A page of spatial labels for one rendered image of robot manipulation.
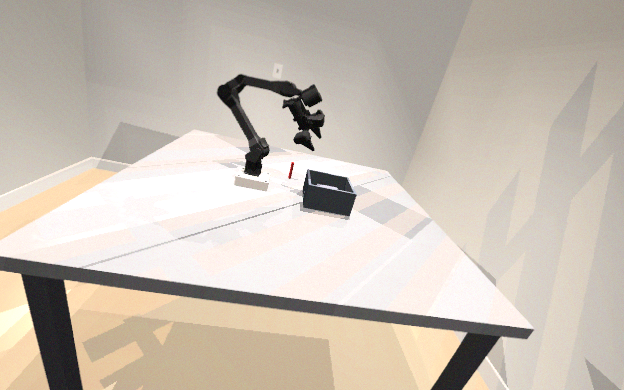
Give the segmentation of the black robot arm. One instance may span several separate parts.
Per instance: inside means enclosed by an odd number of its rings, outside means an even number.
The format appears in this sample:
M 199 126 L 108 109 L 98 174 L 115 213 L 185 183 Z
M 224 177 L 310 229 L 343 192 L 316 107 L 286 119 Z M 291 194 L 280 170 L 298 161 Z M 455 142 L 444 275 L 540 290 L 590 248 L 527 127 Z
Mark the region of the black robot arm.
M 308 105 L 311 107 L 323 100 L 315 84 L 301 90 L 298 89 L 293 82 L 288 80 L 258 79 L 242 74 L 239 74 L 234 79 L 219 87 L 217 96 L 230 108 L 248 139 L 250 152 L 245 154 L 246 164 L 243 174 L 259 177 L 263 165 L 261 164 L 262 159 L 269 154 L 270 149 L 268 146 L 270 145 L 266 142 L 265 137 L 260 138 L 257 135 L 240 104 L 238 93 L 241 92 L 246 85 L 268 89 L 285 97 L 292 97 L 288 100 L 283 100 L 282 108 L 288 106 L 293 116 L 303 113 L 306 109 L 305 106 Z M 299 97 L 294 98 L 294 95 L 298 95 Z M 322 110 L 317 110 L 316 114 L 310 114 L 310 112 L 308 112 L 308 115 L 309 116 L 306 115 L 308 129 L 310 129 L 311 126 L 323 127 L 325 115 Z

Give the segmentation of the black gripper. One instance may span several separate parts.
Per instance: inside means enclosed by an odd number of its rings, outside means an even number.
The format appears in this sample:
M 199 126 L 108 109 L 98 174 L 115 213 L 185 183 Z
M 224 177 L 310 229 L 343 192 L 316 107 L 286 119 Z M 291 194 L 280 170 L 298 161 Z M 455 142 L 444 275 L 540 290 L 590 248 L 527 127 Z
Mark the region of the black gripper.
M 321 137 L 321 132 L 320 132 L 320 127 L 317 126 L 311 126 L 310 129 L 308 129 L 307 124 L 306 124 L 306 115 L 308 115 L 308 110 L 305 109 L 305 111 L 297 116 L 293 116 L 294 119 L 293 121 L 297 122 L 297 124 L 299 125 L 298 130 L 303 130 L 302 132 L 298 132 L 293 141 L 295 142 L 295 144 L 301 144 L 305 147 L 307 147 L 308 149 L 310 149 L 311 151 L 315 151 L 314 146 L 311 142 L 311 137 L 310 136 L 310 132 L 309 130 L 311 129 L 314 134 L 320 139 Z

